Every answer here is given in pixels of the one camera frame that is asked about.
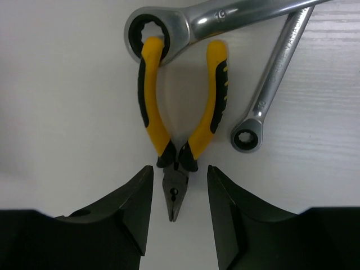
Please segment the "yellow handled pliers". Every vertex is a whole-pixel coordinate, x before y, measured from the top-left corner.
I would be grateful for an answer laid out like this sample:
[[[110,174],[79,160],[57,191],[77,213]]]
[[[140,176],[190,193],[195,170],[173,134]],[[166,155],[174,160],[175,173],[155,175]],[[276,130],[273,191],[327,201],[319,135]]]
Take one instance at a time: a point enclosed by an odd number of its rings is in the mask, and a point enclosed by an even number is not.
[[[180,150],[176,149],[160,116],[156,98],[160,60],[164,41],[149,37],[141,50],[138,71],[138,104],[147,134],[157,153],[157,167],[163,169],[163,191],[168,218],[175,222],[187,193],[189,174],[198,170],[198,159],[218,129],[227,106],[228,51],[222,40],[208,44],[208,100],[196,129]]]

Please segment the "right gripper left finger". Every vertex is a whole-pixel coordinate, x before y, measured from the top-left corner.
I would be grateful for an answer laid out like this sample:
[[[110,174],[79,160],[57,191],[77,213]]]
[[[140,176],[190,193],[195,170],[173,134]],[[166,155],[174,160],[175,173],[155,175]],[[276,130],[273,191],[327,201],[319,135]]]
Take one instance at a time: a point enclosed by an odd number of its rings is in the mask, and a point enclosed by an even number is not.
[[[1,211],[2,269],[139,269],[146,252],[154,170],[69,216]]]

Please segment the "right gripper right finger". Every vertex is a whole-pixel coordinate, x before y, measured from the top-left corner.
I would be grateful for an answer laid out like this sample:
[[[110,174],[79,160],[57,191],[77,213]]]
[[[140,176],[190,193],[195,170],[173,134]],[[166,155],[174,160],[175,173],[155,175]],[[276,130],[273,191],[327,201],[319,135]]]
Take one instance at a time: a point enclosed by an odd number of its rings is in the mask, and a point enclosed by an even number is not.
[[[208,195],[220,269],[358,269],[359,208],[278,208],[209,166]]]

